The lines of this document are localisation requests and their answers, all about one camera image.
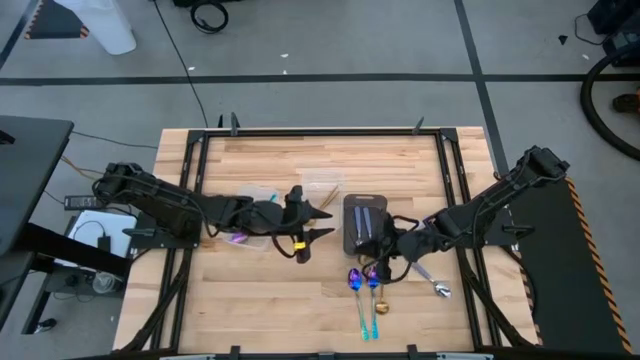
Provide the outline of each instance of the orange striped tape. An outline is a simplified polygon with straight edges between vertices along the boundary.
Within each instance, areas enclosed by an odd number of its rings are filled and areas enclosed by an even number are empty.
[[[602,260],[600,260],[600,255],[598,254],[596,244],[593,241],[591,229],[589,228],[587,217],[585,216],[582,204],[580,203],[580,197],[578,196],[578,193],[576,191],[576,186],[573,180],[571,180],[570,178],[567,177],[565,178],[565,180],[567,181],[567,185],[569,186],[569,192],[571,193],[571,198],[573,199],[573,205],[576,208],[578,218],[580,219],[580,225],[582,226],[582,230],[584,231],[584,238],[587,241],[587,247],[589,248],[589,251],[591,251],[593,264],[596,268],[596,271],[598,272],[598,276],[600,277],[602,291],[604,292],[604,296],[609,302],[609,308],[611,309],[613,321],[618,327],[618,334],[620,335],[620,340],[622,341],[622,347],[631,354],[633,350],[631,348],[631,343],[629,342],[629,337],[627,336],[627,331],[624,328],[624,323],[622,322],[622,318],[620,317],[620,309],[618,309],[618,305],[613,298],[611,285],[609,284],[609,280],[607,279],[607,275],[604,271],[604,266],[602,265]]]
[[[522,254],[519,251],[513,252],[516,257],[522,260]],[[533,313],[533,292],[531,291],[531,285],[529,283],[529,279],[527,278],[527,273],[523,268],[520,268],[520,276],[522,277],[522,284],[524,285],[524,293],[527,295],[527,302],[529,303],[529,310]],[[538,345],[542,345],[542,336],[540,336],[540,326],[536,324],[536,320],[533,319],[533,325],[536,330],[536,336],[538,337]]]

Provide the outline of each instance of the purple spoon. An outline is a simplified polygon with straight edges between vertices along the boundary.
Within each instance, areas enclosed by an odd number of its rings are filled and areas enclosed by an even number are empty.
[[[358,305],[358,314],[360,315],[360,331],[362,332],[362,340],[369,341],[369,330],[367,330],[367,323],[364,320],[364,312],[362,311],[362,302],[360,301],[360,293],[358,290],[362,287],[362,275],[358,269],[353,268],[349,270],[349,276],[347,277],[347,283],[349,287],[356,293],[356,305]]]

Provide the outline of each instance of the white container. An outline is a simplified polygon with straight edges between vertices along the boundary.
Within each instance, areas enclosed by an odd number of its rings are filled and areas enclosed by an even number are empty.
[[[115,0],[54,0],[73,11],[111,55],[136,48],[131,25]]]

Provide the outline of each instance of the teal spoon handle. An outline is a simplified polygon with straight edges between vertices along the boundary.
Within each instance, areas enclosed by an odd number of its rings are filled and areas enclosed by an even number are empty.
[[[362,302],[360,294],[356,291],[356,304],[358,305],[358,314],[360,315],[360,331],[362,332],[362,340],[369,341],[369,330],[367,330],[367,322],[364,320],[364,312],[362,311]]]
[[[376,293],[371,289],[371,336],[373,340],[377,340],[380,336],[378,334],[378,321],[376,318]]]

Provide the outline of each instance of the tire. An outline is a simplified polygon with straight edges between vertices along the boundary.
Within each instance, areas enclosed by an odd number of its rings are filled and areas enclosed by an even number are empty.
[[[587,120],[589,121],[593,129],[606,142],[608,142],[614,148],[618,149],[618,151],[620,151],[621,153],[640,161],[640,150],[622,140],[602,121],[602,118],[600,118],[600,115],[598,115],[598,112],[593,105],[593,98],[591,94],[593,90],[593,82],[595,81],[596,77],[600,75],[602,70],[604,70],[604,68],[609,66],[609,64],[616,61],[617,59],[625,56],[626,54],[637,50],[640,50],[640,43],[625,46],[615,53],[607,55],[602,60],[598,61],[598,63],[591,70],[589,70],[586,80],[582,83],[582,88],[580,89],[580,105],[582,106],[582,111],[584,112],[584,115],[587,117]]]

